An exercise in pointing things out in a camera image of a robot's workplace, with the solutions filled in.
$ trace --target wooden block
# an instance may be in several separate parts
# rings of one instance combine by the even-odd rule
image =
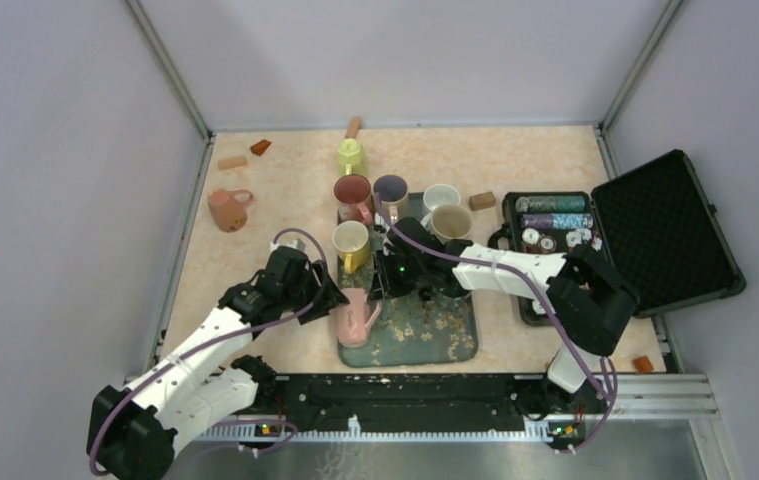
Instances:
[[[638,373],[650,373],[653,371],[653,364],[647,357],[638,357],[632,361],[632,364],[635,365],[635,370]]]
[[[249,151],[260,157],[264,155],[264,152],[267,151],[267,147],[269,146],[270,146],[270,140],[262,140],[256,143],[255,145],[249,147]]]
[[[235,167],[243,167],[246,165],[246,156],[241,155],[240,157],[229,157],[224,158],[223,160],[220,160],[217,162],[217,168],[220,170],[228,170],[230,168]]]
[[[477,210],[484,210],[496,205],[497,197],[494,196],[494,192],[485,192],[477,195],[471,195],[470,200],[468,200],[467,203],[470,205],[470,209],[475,212]]]
[[[350,126],[347,127],[347,133],[344,138],[355,138],[358,135],[358,129],[361,128],[361,117],[353,117],[350,119]]]

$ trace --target beige table surface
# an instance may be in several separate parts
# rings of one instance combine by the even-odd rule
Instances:
[[[217,161],[243,155],[266,138],[273,142],[262,157],[247,155],[245,167],[220,171]],[[281,229],[301,227],[335,259],[331,235],[336,202],[335,152],[342,130],[218,134],[203,198],[182,269],[163,353],[171,352],[205,319],[225,290],[263,268],[269,243]],[[591,191],[606,172],[590,126],[367,129],[358,134],[369,159],[369,178],[395,173],[410,191],[435,183],[455,186],[462,197],[491,190],[498,202],[509,191]],[[236,233],[217,229],[205,197],[217,188],[247,188],[256,200],[247,225]],[[498,208],[474,212],[473,240],[487,243],[502,224]],[[310,247],[309,257],[317,258]],[[332,268],[333,278],[336,268]],[[328,317],[306,325],[296,321],[274,327],[237,355],[262,355],[282,373],[533,373],[546,370],[560,345],[552,327],[528,327],[509,296],[473,293],[479,351],[466,362],[408,367],[354,369],[338,358]],[[656,333],[649,319],[632,319],[613,355],[616,368],[632,372],[632,359],[646,355],[664,371]]]

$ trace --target green tray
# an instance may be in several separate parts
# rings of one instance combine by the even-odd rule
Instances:
[[[409,194],[410,214],[422,219],[423,194]],[[371,232],[371,245],[381,248],[382,238]],[[338,260],[340,288],[370,290],[373,282],[373,259],[354,274],[344,272]],[[479,349],[476,317],[470,295],[447,298],[433,294],[429,302],[417,293],[384,300],[382,314],[373,324],[367,343],[347,348],[338,344],[338,356],[350,367],[388,367],[453,363],[469,360]]]

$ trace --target gray floor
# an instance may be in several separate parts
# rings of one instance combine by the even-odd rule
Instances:
[[[171,479],[210,480],[551,480],[704,479],[687,422],[611,422],[579,455],[555,456],[540,444],[292,444],[259,460],[193,443]]]

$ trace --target black case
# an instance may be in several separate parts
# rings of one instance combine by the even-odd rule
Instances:
[[[522,196],[583,195],[583,192],[510,192],[503,217],[512,250],[523,251]],[[744,275],[715,219],[697,173],[681,150],[667,154],[591,191],[587,211],[609,261],[638,287],[636,317],[677,310],[741,293]],[[565,250],[564,234],[547,231]],[[531,311],[528,302],[521,302]],[[530,325],[548,324],[524,318]]]

